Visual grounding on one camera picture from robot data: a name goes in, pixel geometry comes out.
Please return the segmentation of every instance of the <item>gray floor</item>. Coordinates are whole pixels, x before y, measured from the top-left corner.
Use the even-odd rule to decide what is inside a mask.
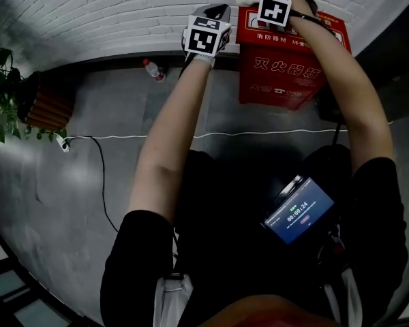
[[[164,84],[154,82],[143,69],[88,75],[78,90],[68,133],[146,134],[178,74],[179,70],[174,69]],[[298,112],[240,105],[238,82],[236,72],[212,73],[197,134],[334,128],[334,124],[318,119],[313,103]],[[394,122],[391,129],[406,207],[409,249],[409,119]],[[266,168],[267,164],[287,165],[287,159],[301,161],[329,144],[332,137],[333,132],[210,136],[195,140],[193,149],[227,161],[248,161],[251,168]],[[348,143],[345,133],[339,141]],[[143,139],[108,139],[100,140],[100,144],[106,160],[107,210],[119,227]],[[100,155],[90,140],[73,141],[68,154],[55,142],[37,141],[35,137],[29,141],[8,138],[6,144],[0,143],[0,233],[42,285],[69,307],[99,323],[104,262],[116,236],[103,213],[101,190]],[[408,288],[409,263],[391,310]]]

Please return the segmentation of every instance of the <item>hand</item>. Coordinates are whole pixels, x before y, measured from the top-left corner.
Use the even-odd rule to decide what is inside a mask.
[[[312,14],[311,8],[306,0],[292,0],[291,9],[301,14],[306,14],[308,16],[314,17]]]

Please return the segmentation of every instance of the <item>timer display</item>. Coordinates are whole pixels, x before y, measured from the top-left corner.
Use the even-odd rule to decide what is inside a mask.
[[[285,243],[291,243],[332,206],[333,201],[311,178],[293,191],[265,221]]]

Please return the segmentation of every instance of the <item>wooden planter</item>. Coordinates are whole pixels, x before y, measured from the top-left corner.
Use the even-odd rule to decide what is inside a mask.
[[[18,118],[25,124],[47,131],[60,131],[70,121],[74,109],[74,98],[34,73],[22,84],[18,105]]]

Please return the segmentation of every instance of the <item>black t-shirt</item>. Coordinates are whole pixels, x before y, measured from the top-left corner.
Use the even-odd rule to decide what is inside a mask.
[[[363,324],[386,311],[407,261],[395,164],[377,158],[352,178],[352,201],[342,215],[342,239],[363,305]],[[277,248],[258,223],[233,216],[191,227],[186,245],[194,291],[179,327],[198,326],[224,307],[254,294],[277,294],[330,317],[316,262]],[[152,326],[155,285],[173,271],[172,227],[147,211],[128,213],[106,261],[100,304],[105,326]]]

